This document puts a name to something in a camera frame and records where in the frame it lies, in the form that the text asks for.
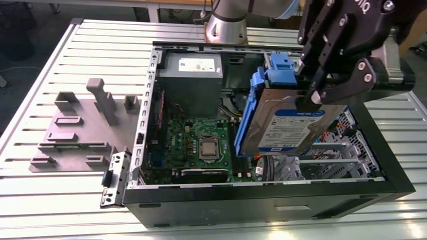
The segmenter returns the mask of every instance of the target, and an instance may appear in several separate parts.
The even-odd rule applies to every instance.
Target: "open computer tower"
[[[102,207],[127,207],[146,227],[200,226],[339,218],[415,191],[363,103],[304,154],[236,156],[250,79],[271,53],[298,69],[287,47],[154,43],[135,145],[114,156]]]

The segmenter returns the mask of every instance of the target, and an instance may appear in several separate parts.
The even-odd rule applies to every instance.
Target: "power supply label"
[[[214,58],[182,58],[178,70],[180,72],[215,72]]]
[[[298,148],[310,134],[308,126],[318,122],[326,111],[298,112],[294,109],[282,109],[274,113],[262,140],[262,152],[286,152]]]

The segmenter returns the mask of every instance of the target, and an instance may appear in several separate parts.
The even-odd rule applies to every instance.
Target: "cpu socket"
[[[218,136],[199,136],[199,159],[208,164],[215,163],[220,159]]]

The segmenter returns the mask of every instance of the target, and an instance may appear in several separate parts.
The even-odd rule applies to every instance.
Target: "green motherboard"
[[[174,184],[180,170],[222,170],[226,182],[254,182],[251,159],[235,157],[235,123],[224,119],[171,119],[164,148],[152,152],[151,184]]]

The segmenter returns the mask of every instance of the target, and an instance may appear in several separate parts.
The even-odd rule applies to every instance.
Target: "table leg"
[[[147,8],[148,8],[150,22],[160,23],[159,4],[151,3],[148,4]]]
[[[48,6],[51,7],[54,14],[60,13],[60,11],[59,11],[59,6],[60,6],[60,5],[59,5],[59,4],[58,4],[58,6],[56,6],[54,3],[50,3]]]

